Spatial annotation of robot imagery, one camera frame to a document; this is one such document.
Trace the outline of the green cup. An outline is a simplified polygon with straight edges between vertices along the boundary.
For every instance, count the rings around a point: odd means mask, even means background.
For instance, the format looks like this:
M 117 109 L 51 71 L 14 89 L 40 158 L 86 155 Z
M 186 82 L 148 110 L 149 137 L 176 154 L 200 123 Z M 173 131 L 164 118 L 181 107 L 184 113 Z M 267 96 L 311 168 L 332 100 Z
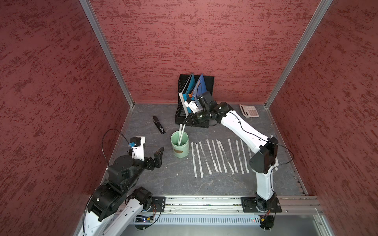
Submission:
M 173 154 L 178 158 L 184 158 L 187 157 L 190 151 L 189 147 L 189 137 L 186 132 L 183 134 L 182 143 L 180 146 L 178 146 L 178 136 L 179 131 L 174 132 L 171 135 L 171 144 L 173 148 Z

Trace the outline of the sixteenth straw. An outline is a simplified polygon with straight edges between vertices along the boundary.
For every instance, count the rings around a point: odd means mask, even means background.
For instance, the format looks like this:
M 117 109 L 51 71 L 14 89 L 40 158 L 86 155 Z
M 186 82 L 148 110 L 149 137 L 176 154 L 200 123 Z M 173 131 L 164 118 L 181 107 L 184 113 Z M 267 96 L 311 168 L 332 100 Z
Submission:
M 183 138 L 184 130 L 185 130 L 185 127 L 186 127 L 185 124 L 183 124 L 183 125 L 184 125 L 184 126 L 183 126 L 183 131 L 182 131 L 182 138 Z

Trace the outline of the fifteenth straw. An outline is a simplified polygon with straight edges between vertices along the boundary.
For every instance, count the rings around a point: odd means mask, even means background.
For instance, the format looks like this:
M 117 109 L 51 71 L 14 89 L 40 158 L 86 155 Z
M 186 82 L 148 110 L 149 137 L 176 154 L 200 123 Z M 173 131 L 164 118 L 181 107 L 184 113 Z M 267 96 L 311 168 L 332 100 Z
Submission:
M 195 151 L 194 151 L 194 143 L 191 142 L 191 150 L 192 150 L 192 160 L 193 160 L 193 168 L 194 168 L 194 175 L 195 178 L 198 178 L 197 170 L 196 170 L 196 163 L 195 163 Z

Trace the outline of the fourteenth straw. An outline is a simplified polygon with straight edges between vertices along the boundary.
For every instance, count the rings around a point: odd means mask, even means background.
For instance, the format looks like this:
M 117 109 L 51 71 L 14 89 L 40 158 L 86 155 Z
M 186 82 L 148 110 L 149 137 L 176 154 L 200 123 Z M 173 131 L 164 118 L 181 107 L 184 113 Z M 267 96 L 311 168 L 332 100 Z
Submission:
M 198 163 L 199 163 L 199 168 L 200 168 L 200 178 L 202 179 L 204 176 L 203 176 L 203 170 L 202 170 L 202 164 L 201 164 L 201 158 L 200 158 L 198 143 L 195 143 L 195 147 L 196 147 L 196 152 L 197 152 L 197 156 L 198 156 Z

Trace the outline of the thirteenth straw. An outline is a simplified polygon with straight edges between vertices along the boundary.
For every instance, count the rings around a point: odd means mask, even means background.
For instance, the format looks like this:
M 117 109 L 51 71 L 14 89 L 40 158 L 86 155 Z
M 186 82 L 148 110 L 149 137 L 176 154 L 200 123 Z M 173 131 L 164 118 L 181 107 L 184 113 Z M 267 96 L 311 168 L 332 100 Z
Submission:
M 204 152 L 203 145 L 202 145 L 202 142 L 201 142 L 201 141 L 199 142 L 199 145 L 200 145 L 200 148 L 201 148 L 202 154 L 203 154 L 203 156 L 204 156 L 205 163 L 206 163 L 206 166 L 207 166 L 207 168 L 208 168 L 209 175 L 212 175 L 213 173 L 212 173 L 212 171 L 211 171 L 211 169 L 210 169 L 210 166 L 209 166 L 208 160 L 207 160 L 207 158 L 206 158 L 206 155 L 205 155 L 205 152 Z

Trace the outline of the twelfth straw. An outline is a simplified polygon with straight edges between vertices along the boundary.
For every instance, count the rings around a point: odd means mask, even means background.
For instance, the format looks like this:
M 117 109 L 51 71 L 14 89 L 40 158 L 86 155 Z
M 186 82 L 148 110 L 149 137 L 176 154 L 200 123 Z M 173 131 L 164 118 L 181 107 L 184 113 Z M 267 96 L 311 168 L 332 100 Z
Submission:
M 278 166 L 279 166 L 279 160 L 278 160 L 278 158 L 276 158 L 276 159 L 275 159 L 275 165 L 274 165 L 274 167 L 275 167 L 275 171 L 278 170 Z

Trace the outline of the seventeenth straw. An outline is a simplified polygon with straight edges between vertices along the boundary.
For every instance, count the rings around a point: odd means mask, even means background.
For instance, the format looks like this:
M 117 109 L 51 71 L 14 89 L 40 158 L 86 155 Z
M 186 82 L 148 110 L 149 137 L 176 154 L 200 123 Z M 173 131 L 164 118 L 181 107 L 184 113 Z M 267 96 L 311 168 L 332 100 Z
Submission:
M 183 124 L 180 124 L 179 126 L 178 146 L 181 145 L 183 126 Z

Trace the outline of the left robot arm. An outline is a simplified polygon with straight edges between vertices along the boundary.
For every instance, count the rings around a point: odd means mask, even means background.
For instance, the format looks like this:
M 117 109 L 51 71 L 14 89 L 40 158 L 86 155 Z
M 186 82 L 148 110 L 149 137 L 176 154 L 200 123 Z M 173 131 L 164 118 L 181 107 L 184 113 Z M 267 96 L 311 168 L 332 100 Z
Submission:
M 143 187 L 128 192 L 137 183 L 144 170 L 160 168 L 164 148 L 154 157 L 134 159 L 131 154 L 118 157 L 109 166 L 109 179 L 100 185 L 90 197 L 82 218 L 80 236 L 120 236 L 125 229 L 144 212 L 151 211 L 156 223 L 165 208 L 165 197 L 154 197 Z

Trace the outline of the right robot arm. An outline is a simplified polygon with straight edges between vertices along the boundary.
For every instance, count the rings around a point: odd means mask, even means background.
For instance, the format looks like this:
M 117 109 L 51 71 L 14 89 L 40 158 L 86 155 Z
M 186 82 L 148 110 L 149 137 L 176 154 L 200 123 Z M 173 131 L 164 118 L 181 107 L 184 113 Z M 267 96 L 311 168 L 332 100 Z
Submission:
M 231 131 L 251 149 L 254 154 L 249 160 L 249 167 L 256 173 L 256 203 L 260 212 L 268 212 L 274 206 L 277 197 L 273 188 L 273 170 L 278 153 L 278 140 L 259 133 L 243 120 L 226 102 L 217 103 L 207 91 L 197 101 L 184 102 L 192 110 L 184 124 L 196 126 L 209 120 L 215 120 Z

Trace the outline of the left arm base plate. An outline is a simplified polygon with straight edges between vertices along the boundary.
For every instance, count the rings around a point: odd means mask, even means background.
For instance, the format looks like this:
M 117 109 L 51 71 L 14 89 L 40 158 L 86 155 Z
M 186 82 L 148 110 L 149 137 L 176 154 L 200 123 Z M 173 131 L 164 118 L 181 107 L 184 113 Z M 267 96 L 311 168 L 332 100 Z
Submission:
M 153 196 L 151 206 L 146 210 L 147 212 L 157 213 L 164 212 L 166 204 L 166 197 L 164 196 Z

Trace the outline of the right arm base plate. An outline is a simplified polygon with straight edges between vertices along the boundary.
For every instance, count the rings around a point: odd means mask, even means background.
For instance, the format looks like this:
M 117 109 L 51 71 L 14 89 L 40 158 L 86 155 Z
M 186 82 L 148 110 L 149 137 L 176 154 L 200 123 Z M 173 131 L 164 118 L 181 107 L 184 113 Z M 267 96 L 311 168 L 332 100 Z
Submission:
M 282 208 L 276 196 L 269 200 L 264 200 L 260 197 L 241 197 L 241 206 L 244 213 L 260 213 L 265 214 L 281 213 Z

